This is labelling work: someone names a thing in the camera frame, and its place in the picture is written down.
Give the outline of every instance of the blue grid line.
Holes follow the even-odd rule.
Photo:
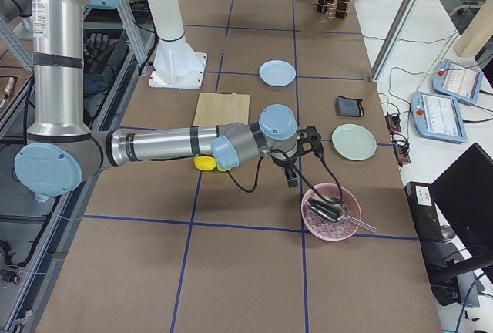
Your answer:
[[[152,218],[148,218],[148,217],[125,217],[125,216],[91,215],[91,214],[89,214],[89,215],[84,215],[84,218],[85,219],[100,219],[100,220],[135,221],[135,222],[140,222],[140,223],[190,225],[189,221],[152,219]]]
[[[361,32],[352,31],[322,31],[324,34],[363,35]]]
[[[222,71],[224,75],[243,75],[243,76],[258,76],[258,73],[250,73],[250,72],[230,72],[230,71]]]
[[[332,139],[322,139],[323,142],[332,143]],[[394,146],[392,143],[377,143],[378,146]]]
[[[224,60],[224,53],[221,53],[221,61],[219,63],[219,71],[217,73],[215,93],[217,93],[219,91],[219,80],[221,78],[221,70],[223,69],[223,60]]]
[[[4,56],[5,54],[7,54],[7,52],[8,52],[8,49],[7,49],[7,50],[5,50],[5,51],[2,53],[2,55],[0,55],[0,59],[2,59],[2,58],[3,58],[3,56]]]
[[[296,47],[296,13],[295,13],[295,4],[294,0],[291,0],[291,7],[293,13],[293,50],[294,50],[294,69],[297,71],[297,47]],[[296,114],[297,114],[297,124],[300,125],[300,94],[298,88],[298,72],[294,77],[295,82],[295,90],[296,90]],[[300,172],[302,173],[302,164],[301,158],[298,159]],[[300,188],[300,200],[303,197],[303,182],[301,178],[299,180],[299,188]],[[307,279],[307,239],[306,239],[306,230],[304,227],[303,218],[300,216],[301,223],[301,260],[302,260],[302,270],[303,270],[303,301],[304,301],[304,320],[305,320],[305,333],[310,333],[310,316],[309,316],[309,305],[308,305],[308,279]]]
[[[253,225],[235,225],[235,224],[202,223],[202,222],[194,222],[193,225],[197,227],[225,227],[229,229],[278,231],[282,233],[303,233],[303,230],[301,229],[290,229],[287,227],[258,227]]]
[[[0,69],[24,69],[22,66],[0,66]]]
[[[300,183],[300,194],[303,193],[303,184]],[[302,223],[301,229],[290,229],[288,227],[261,227],[256,225],[240,225],[240,224],[222,224],[222,223],[205,223],[205,222],[190,222],[184,220],[167,220],[167,219],[153,219],[148,217],[124,217],[124,216],[112,216],[112,215],[95,215],[87,214],[84,215],[85,219],[97,219],[97,220],[117,220],[117,221],[134,221],[141,223],[159,223],[159,224],[172,224],[172,225],[193,225],[197,227],[222,227],[229,229],[244,229],[244,230],[262,230],[262,231],[276,231],[282,233],[300,233],[300,234],[311,234]],[[377,238],[377,239],[390,239],[396,241],[419,241],[417,237],[408,237],[401,235],[390,235],[390,234],[365,234],[356,233],[354,237],[363,238]]]
[[[188,258],[190,240],[192,239],[193,219],[195,218],[195,211],[197,209],[197,199],[199,198],[201,183],[202,183],[202,171],[200,171],[199,173],[199,179],[197,180],[197,187],[195,190],[195,198],[193,198],[192,216],[190,217],[188,235],[186,236],[186,246],[185,246],[185,252],[183,254],[182,270],[179,273],[178,289],[176,290],[175,308],[173,309],[173,319],[171,320],[171,327],[169,328],[169,333],[173,333],[175,331],[176,316],[178,315],[178,307],[179,307],[179,297],[182,292],[183,279],[185,277],[186,260]]]
[[[234,0],[231,0],[231,6],[230,6],[230,14],[228,16],[228,27],[226,29],[226,33],[224,34],[224,37],[228,37],[228,32],[230,31],[230,23],[231,23],[231,14],[233,13],[233,4],[234,4]]]
[[[261,27],[240,27],[240,26],[220,26],[220,25],[183,25],[184,27],[204,27],[206,29],[234,29],[234,30],[255,30],[255,31],[288,31],[291,32],[291,29],[271,29],[271,28],[261,28]]]
[[[299,79],[322,79],[322,80],[350,80],[364,81],[362,77],[336,77],[336,76],[298,76]]]
[[[399,235],[384,235],[384,234],[363,234],[363,233],[356,233],[353,235],[353,237],[360,237],[360,238],[377,238],[377,239],[392,239],[396,241],[419,241],[418,237],[405,237],[405,236],[399,236]]]

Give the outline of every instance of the black monitor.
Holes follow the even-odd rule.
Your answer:
[[[482,268],[493,282],[493,159],[472,144],[430,186],[431,196],[472,258],[429,274],[443,281]]]

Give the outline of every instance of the blue joint cap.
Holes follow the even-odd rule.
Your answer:
[[[266,136],[275,140],[289,139],[297,130],[293,111],[282,104],[273,104],[262,111],[259,125]]]
[[[233,144],[224,135],[210,142],[210,146],[220,168],[229,170],[240,165],[240,159]]]
[[[120,0],[91,0],[87,8],[91,9],[117,9]]]
[[[82,182],[77,160],[54,144],[24,146],[15,157],[14,168],[21,183],[34,193],[50,197],[74,190]]]

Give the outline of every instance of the light green plate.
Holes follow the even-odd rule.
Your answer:
[[[366,160],[377,150],[373,134],[353,123],[337,127],[332,133],[332,144],[342,157],[353,161]]]

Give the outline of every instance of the black wallet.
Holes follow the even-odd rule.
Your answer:
[[[362,99],[347,98],[345,96],[338,96],[336,101],[337,114],[339,116],[349,117],[363,117]]]

